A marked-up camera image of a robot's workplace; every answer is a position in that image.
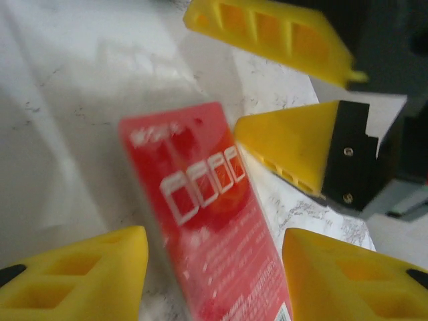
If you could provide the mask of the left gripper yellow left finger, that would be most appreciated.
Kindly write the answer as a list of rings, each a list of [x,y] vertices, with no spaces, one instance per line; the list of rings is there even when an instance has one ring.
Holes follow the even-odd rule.
[[[138,320],[145,228],[130,226],[1,269],[2,320]]]

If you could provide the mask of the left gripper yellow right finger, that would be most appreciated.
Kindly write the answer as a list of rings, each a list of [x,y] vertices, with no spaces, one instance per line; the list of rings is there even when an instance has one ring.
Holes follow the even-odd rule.
[[[292,320],[426,320],[427,270],[312,231],[282,247]]]

